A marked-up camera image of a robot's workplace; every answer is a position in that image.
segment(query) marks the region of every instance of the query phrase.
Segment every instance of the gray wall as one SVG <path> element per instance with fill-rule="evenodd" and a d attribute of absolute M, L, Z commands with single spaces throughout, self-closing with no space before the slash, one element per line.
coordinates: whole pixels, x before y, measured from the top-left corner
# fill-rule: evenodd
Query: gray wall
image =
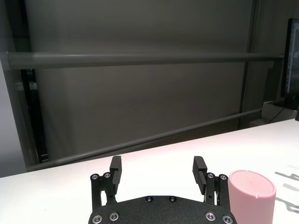
<path fill-rule="evenodd" d="M 0 177 L 26 171 L 10 100 L 11 95 L 16 101 L 16 94 L 10 91 L 15 85 L 4 54 L 13 46 L 9 31 L 6 7 L 0 1 Z"/>
<path fill-rule="evenodd" d="M 38 163 L 21 75 L 10 69 L 5 53 L 14 51 L 11 35 L 5 1 L 0 0 L 0 177 Z"/>
<path fill-rule="evenodd" d="M 26 4 L 33 51 L 75 53 L 244 52 L 251 10 L 247 0 Z M 50 158 L 238 113 L 242 74 L 243 63 L 38 70 Z"/>

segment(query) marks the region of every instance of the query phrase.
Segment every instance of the horizontal bar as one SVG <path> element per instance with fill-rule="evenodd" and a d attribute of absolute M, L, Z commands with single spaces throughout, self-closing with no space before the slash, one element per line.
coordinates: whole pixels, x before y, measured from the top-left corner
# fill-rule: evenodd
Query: horizontal bar
<path fill-rule="evenodd" d="M 173 130 L 173 131 L 168 131 L 168 132 L 164 132 L 164 133 L 161 133 L 161 134 L 155 134 L 155 135 L 145 137 L 145 138 L 142 138 L 142 139 L 128 141 L 128 142 L 125 142 L 125 143 L 121 143 L 121 144 L 117 144 L 117 145 L 113 145 L 113 146 L 108 146 L 108 147 L 104 147 L 104 148 L 101 148 L 101 149 L 96 149 L 96 150 L 89 151 L 89 152 L 86 152 L 86 153 L 67 156 L 67 157 L 64 157 L 64 158 L 61 158 L 61 159 L 57 159 L 57 160 L 53 160 L 53 161 L 49 161 L 49 162 L 45 162 L 45 163 L 42 163 L 42 164 L 37 164 L 37 165 L 31 166 L 31 167 L 28 167 L 27 170 L 28 171 L 34 171 L 34 170 L 40 170 L 40 169 L 45 169 L 45 168 L 51 168 L 51 167 L 66 165 L 66 164 L 69 164 L 69 163 L 72 163 L 72 162 L 78 162 L 80 160 L 88 159 L 88 158 L 91 158 L 91 157 L 94 157 L 94 156 L 98 156 L 98 155 L 102 155 L 102 154 L 106 154 L 106 153 L 110 153 L 110 152 L 115 152 L 117 150 L 137 146 L 137 145 L 144 144 L 144 143 L 147 143 L 147 142 L 151 142 L 151 141 L 154 141 L 154 140 L 163 139 L 163 138 L 166 138 L 166 137 L 169 137 L 169 136 L 173 136 L 173 135 L 176 135 L 176 134 L 181 134 L 181 133 L 188 132 L 188 131 L 198 129 L 198 128 L 201 128 L 201 127 L 217 124 L 217 123 L 220 123 L 220 122 L 224 122 L 224 121 L 239 118 L 239 117 L 244 117 L 244 116 L 247 116 L 247 115 L 250 115 L 250 114 L 258 113 L 261 110 L 262 109 L 260 108 L 260 109 L 256 109 L 256 110 L 252 110 L 252 111 L 247 111 L 247 112 L 231 115 L 231 116 L 224 117 L 224 118 L 211 120 L 211 121 L 208 121 L 208 122 L 204 122 L 204 123 L 200 123 L 200 124 L 196 124 L 196 125 L 192 125 L 192 126 L 188 126 L 188 127 L 183 127 L 183 128 L 176 129 L 176 130 Z"/>
<path fill-rule="evenodd" d="M 283 55 L 256 53 L 60 54 L 8 52 L 11 69 L 54 69 L 146 64 L 274 61 Z"/>

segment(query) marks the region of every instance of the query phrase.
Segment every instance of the white tabletop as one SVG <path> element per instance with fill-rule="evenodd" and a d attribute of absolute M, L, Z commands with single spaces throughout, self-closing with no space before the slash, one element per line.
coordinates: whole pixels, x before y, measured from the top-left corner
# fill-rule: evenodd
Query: white tabletop
<path fill-rule="evenodd" d="M 277 187 L 277 197 L 299 206 L 299 122 L 282 121 L 236 132 L 122 155 L 118 202 L 147 195 L 203 200 L 192 173 L 203 156 L 208 172 L 259 172 Z M 1 224 L 85 224 L 92 212 L 90 175 L 109 171 L 111 157 L 0 179 Z M 276 201 L 274 224 L 297 223 L 297 212 Z"/>

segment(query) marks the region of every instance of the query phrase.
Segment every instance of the computer screen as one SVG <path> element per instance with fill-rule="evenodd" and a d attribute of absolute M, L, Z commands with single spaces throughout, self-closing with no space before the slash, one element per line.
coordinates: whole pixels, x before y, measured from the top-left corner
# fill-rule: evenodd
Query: computer screen
<path fill-rule="evenodd" d="M 299 96 L 299 20 L 289 19 L 285 45 L 282 97 Z"/>

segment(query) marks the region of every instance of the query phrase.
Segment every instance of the pink cup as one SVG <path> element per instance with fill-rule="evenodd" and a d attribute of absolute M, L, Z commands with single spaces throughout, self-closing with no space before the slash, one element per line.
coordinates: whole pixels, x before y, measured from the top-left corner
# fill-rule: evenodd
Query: pink cup
<path fill-rule="evenodd" d="M 238 224 L 272 224 L 275 185 L 263 175 L 237 170 L 228 179 L 230 209 Z"/>

